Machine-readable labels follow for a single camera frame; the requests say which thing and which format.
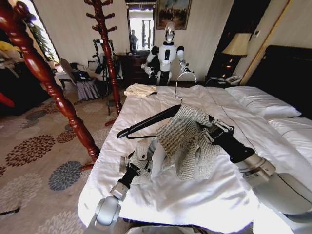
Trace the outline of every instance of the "black hanger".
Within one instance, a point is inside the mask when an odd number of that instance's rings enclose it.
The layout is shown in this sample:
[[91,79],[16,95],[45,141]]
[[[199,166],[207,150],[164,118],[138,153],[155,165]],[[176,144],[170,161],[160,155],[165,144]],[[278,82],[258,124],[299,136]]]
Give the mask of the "black hanger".
[[154,123],[158,123],[164,119],[172,118],[179,111],[180,107],[181,105],[172,106],[167,110],[164,110],[152,117],[147,118],[146,120],[141,121],[140,123],[131,126],[130,128],[126,128],[117,134],[117,138],[122,138],[124,136],[126,136],[128,139],[156,137],[156,136],[128,136],[128,135],[137,132],[138,130],[141,130],[143,128],[146,128],[148,126],[151,126]]

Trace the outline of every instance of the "white pillow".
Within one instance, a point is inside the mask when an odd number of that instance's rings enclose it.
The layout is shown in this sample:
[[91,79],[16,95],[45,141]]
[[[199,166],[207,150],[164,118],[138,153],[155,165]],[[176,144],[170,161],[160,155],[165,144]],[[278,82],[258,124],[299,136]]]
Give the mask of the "white pillow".
[[265,119],[301,115],[294,107],[256,87],[238,86],[226,88],[225,90],[240,104]]
[[299,117],[272,119],[269,124],[312,164],[312,120]]

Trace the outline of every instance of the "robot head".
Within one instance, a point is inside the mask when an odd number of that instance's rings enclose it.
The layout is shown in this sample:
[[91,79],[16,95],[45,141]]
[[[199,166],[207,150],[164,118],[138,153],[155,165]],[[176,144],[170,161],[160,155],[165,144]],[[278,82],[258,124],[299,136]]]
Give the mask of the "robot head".
[[176,32],[176,26],[175,23],[172,21],[168,22],[165,28],[165,37],[166,37],[166,42],[170,43],[174,39]]

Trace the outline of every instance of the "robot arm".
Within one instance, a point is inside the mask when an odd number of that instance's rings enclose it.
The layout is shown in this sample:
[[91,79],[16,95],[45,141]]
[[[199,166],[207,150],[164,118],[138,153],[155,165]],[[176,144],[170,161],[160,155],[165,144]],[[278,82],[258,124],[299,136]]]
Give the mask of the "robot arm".
[[207,143],[221,146],[230,161],[252,186],[258,199],[288,219],[288,224],[311,223],[312,192],[288,173],[276,173],[276,168],[265,158],[258,156],[251,148],[245,147],[234,136],[234,127],[220,120],[213,120],[218,127],[210,133],[204,126]]
[[159,48],[157,46],[153,46],[150,54],[146,59],[146,63],[141,65],[141,68],[149,75],[150,78],[155,78],[156,74],[152,67],[149,67],[148,64],[153,60],[153,58],[158,54]]
[[193,72],[189,69],[189,64],[185,62],[184,60],[184,47],[179,46],[176,51],[176,55],[179,58],[180,68],[181,72]]
[[[99,201],[95,214],[84,234],[113,233],[121,208],[119,201],[124,201],[133,178],[139,176],[140,172],[140,168],[136,165],[132,163],[126,165],[125,175],[118,180],[117,184],[110,191],[112,196]],[[108,227],[105,232],[102,229],[103,226]]]

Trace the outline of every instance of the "headboard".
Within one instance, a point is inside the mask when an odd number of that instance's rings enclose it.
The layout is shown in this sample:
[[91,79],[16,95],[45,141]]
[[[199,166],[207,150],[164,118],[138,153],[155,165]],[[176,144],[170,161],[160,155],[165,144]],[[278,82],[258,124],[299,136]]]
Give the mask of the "headboard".
[[312,119],[312,49],[270,45],[247,82]]

